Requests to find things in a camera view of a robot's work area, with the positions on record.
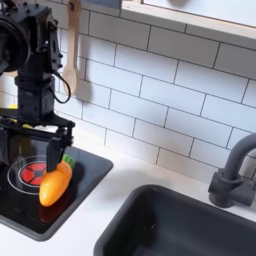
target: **gray faucet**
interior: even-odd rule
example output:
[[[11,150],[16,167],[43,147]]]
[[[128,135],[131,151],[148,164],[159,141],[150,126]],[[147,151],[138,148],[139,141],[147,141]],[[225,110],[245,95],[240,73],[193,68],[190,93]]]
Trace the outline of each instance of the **gray faucet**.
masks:
[[[244,158],[253,149],[256,149],[256,133],[240,140],[231,150],[225,168],[214,173],[209,187],[209,199],[214,205],[229,208],[238,202],[251,206],[256,195],[256,183],[244,181],[239,171]]]

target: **orange carrot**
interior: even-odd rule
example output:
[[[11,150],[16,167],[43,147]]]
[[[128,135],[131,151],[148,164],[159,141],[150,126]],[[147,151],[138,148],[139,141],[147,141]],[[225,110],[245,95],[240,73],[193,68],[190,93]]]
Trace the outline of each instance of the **orange carrot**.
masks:
[[[53,205],[64,194],[72,178],[74,165],[72,158],[64,155],[55,171],[45,171],[39,191],[39,200],[43,206]]]

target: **toy stove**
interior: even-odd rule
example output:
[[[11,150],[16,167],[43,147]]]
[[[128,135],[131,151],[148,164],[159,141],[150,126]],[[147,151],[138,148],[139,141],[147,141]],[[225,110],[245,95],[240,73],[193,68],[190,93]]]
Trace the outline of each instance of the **toy stove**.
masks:
[[[38,193],[46,167],[47,144],[22,137],[18,143],[18,157],[12,164],[0,163],[0,223],[32,239],[45,241],[61,227],[113,164],[80,149],[67,148],[65,153],[76,161],[72,180],[54,205],[43,207]]]

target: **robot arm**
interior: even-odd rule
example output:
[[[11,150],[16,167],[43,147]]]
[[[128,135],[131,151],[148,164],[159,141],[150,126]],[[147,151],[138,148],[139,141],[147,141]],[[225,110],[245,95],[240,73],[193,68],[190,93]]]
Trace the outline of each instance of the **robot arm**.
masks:
[[[54,113],[54,100],[59,100],[54,94],[53,74],[63,80],[58,74],[61,58],[57,21],[53,20],[50,8],[27,3],[16,6],[11,0],[0,1],[0,75],[18,71],[15,78],[18,109],[0,109],[0,161],[5,164],[15,158],[15,149],[9,147],[15,135],[49,142],[48,172],[56,169],[66,147],[72,145],[75,124]],[[68,99],[59,102],[66,103],[70,96],[69,90]],[[57,131],[29,129],[24,124],[56,126]]]

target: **sink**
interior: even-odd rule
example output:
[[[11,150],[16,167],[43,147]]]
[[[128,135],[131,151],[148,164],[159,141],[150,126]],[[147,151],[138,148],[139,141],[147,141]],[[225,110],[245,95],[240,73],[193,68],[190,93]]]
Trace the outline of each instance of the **sink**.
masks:
[[[256,223],[170,189],[134,190],[94,256],[255,256]]]

